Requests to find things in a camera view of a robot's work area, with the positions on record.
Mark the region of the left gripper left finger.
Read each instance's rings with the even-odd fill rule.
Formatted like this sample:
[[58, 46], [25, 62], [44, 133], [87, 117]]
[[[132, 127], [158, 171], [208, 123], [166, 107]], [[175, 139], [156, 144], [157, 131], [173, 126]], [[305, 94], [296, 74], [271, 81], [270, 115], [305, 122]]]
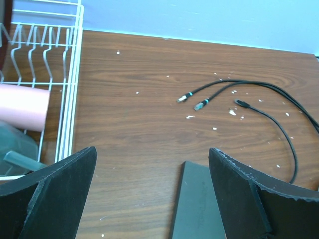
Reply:
[[2, 239], [73, 239], [97, 161], [93, 146], [0, 186]]

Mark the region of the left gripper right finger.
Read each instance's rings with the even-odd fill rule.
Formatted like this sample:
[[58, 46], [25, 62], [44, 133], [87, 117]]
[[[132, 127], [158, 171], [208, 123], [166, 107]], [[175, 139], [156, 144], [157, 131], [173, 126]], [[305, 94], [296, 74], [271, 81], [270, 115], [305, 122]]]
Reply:
[[217, 148], [209, 169], [228, 239], [317, 239], [319, 193], [278, 180]]

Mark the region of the black network switch box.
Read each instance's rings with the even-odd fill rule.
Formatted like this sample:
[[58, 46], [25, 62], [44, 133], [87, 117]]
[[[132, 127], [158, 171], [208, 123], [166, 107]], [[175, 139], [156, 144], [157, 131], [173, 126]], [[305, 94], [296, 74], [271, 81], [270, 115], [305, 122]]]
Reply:
[[181, 165], [169, 238], [226, 238], [208, 167]]

